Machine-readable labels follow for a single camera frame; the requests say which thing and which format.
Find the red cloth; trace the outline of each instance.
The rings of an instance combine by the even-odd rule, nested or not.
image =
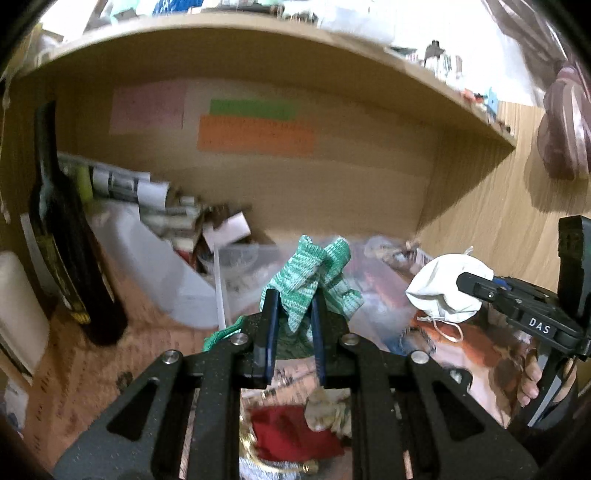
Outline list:
[[[330,430],[310,430],[303,405],[258,408],[251,411],[251,422],[262,460],[302,463],[344,454],[339,439]]]

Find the metal bolt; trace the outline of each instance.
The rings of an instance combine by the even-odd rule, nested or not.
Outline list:
[[[181,354],[176,350],[166,350],[162,354],[162,361],[167,365],[175,363],[179,358],[181,358]]]
[[[419,365],[424,365],[429,361],[429,356],[421,350],[415,350],[410,354],[410,358],[413,362]]]
[[[347,346],[353,346],[353,345],[357,345],[359,343],[359,337],[357,335],[355,335],[354,333],[345,333],[340,340],[343,342],[343,344],[347,345]]]
[[[244,345],[248,341],[248,335],[246,333],[235,333],[230,337],[230,341],[234,345]]]

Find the green knit glove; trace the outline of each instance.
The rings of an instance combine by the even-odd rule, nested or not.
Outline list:
[[[228,328],[224,328],[223,330],[218,330],[217,332],[213,332],[203,342],[203,351],[207,352],[208,350],[211,350],[212,347],[216,343],[218,343],[220,340],[222,340],[226,337],[229,337],[230,335],[232,335],[234,333],[240,332],[240,329],[242,328],[242,324],[244,323],[244,318],[246,318],[244,315],[241,317],[238,317],[238,320],[236,320],[234,325],[230,325]]]
[[[281,298],[283,309],[288,314],[287,332],[295,334],[318,288],[318,269],[326,259],[322,247],[312,243],[309,236],[303,235],[297,250],[285,266],[263,288],[260,308],[265,304],[268,288],[276,289]]]
[[[343,268],[350,259],[351,252],[344,238],[337,238],[323,249],[304,235],[294,256],[263,289],[261,310],[267,289],[274,288],[279,291],[281,304],[288,314],[287,321],[280,319],[278,359],[305,358],[314,353],[312,326],[306,312],[318,286],[324,289],[327,308],[347,320],[363,305],[361,293],[352,290],[343,278]]]

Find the green paper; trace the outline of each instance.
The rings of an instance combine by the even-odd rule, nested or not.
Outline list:
[[[86,165],[76,166],[76,189],[82,203],[88,203],[92,200],[92,180],[90,179],[90,171]]]
[[[209,113],[288,121],[296,118],[296,106],[284,100],[213,99],[209,104]]]

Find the dark glass bottle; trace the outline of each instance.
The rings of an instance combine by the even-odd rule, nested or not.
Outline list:
[[[100,266],[100,252],[72,181],[57,161],[56,103],[35,112],[37,181],[29,216],[62,300],[95,345],[112,345],[127,327],[121,302]]]

